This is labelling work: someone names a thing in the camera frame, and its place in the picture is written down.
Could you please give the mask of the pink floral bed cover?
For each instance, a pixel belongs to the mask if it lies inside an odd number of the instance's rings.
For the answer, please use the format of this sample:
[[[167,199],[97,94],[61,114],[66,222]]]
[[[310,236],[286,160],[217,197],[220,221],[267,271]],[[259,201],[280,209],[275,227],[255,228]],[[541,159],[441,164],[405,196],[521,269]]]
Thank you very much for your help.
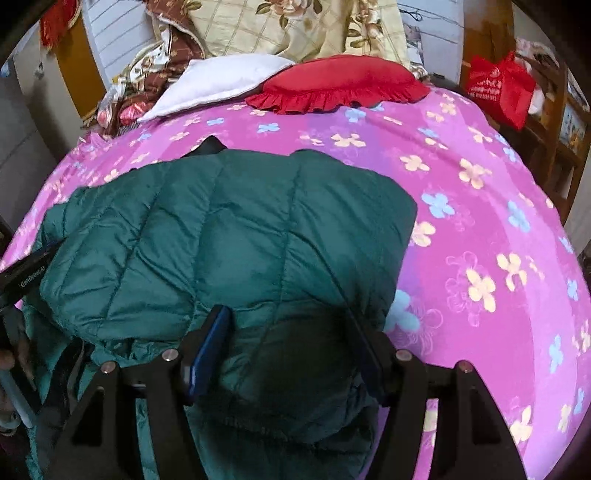
[[[49,176],[4,258],[41,248],[46,212],[147,165],[245,150],[315,150],[401,186],[417,216],[382,329],[423,362],[470,361],[529,479],[547,477],[590,407],[590,294],[559,214],[478,106],[417,103],[279,115],[228,102],[91,135]]]

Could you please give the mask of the grey wardrobe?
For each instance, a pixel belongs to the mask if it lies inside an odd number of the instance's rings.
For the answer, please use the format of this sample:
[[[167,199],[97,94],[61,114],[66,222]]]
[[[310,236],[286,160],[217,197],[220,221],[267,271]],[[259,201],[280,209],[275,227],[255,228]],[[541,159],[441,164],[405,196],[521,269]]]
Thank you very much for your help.
[[[13,65],[1,77],[1,221],[15,231],[57,163],[38,131]]]

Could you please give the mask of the beige floral quilt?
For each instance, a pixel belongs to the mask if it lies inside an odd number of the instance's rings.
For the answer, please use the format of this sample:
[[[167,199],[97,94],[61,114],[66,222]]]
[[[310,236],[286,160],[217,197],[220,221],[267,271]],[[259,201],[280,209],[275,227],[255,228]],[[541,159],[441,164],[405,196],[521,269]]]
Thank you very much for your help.
[[[263,53],[301,63],[349,54],[410,66],[395,1],[211,0],[183,8],[211,56]]]

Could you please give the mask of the dark green puffer jacket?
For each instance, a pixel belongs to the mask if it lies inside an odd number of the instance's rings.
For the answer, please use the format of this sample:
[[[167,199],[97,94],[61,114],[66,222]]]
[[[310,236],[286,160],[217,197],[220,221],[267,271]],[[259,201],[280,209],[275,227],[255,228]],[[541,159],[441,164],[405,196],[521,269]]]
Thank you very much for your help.
[[[59,242],[23,303],[46,394],[71,338],[102,362],[153,359],[211,307],[235,334],[188,423],[212,479],[355,479],[378,404],[348,322],[382,329],[417,216],[392,179],[315,150],[226,149],[132,170],[50,208]]]

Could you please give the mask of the red shopping bag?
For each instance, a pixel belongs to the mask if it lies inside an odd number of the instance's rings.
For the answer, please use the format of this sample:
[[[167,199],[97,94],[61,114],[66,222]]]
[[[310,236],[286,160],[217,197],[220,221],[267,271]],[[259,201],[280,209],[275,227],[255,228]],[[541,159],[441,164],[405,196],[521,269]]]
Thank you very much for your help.
[[[474,56],[465,90],[497,123],[521,131],[529,115],[535,87],[535,79],[515,61],[515,52],[510,51],[497,63]]]

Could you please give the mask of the brown patterned blanket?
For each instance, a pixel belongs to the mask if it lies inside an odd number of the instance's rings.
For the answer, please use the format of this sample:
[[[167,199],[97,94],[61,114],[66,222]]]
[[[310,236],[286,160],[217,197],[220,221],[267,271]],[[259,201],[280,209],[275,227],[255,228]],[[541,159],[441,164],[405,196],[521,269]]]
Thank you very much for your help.
[[[146,1],[155,41],[139,50],[103,96],[94,120],[114,137],[149,111],[192,60],[206,57],[190,15],[200,1]]]

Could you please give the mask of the white pillow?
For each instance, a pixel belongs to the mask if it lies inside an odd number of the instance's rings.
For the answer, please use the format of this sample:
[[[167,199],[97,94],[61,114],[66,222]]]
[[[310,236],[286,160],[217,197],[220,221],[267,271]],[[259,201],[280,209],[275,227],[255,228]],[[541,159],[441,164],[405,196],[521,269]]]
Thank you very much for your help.
[[[191,60],[183,74],[138,122],[242,97],[294,65],[289,59],[261,53]]]

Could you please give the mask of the wooden shelf rack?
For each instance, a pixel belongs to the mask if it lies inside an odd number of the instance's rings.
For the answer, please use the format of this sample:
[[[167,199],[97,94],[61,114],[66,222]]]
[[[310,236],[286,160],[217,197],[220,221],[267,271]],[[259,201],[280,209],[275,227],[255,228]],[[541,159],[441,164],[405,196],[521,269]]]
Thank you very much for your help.
[[[519,37],[515,61],[536,81],[520,153],[565,223],[590,152],[590,103],[551,47]]]

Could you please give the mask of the red ruffled pillow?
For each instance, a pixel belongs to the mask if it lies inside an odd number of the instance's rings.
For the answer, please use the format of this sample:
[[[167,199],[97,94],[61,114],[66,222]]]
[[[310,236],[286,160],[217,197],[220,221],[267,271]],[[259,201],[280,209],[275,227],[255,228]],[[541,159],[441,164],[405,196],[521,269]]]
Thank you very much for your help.
[[[431,89],[403,65],[372,56],[337,55],[297,64],[277,73],[245,98],[277,114],[332,112],[390,101],[416,103]]]

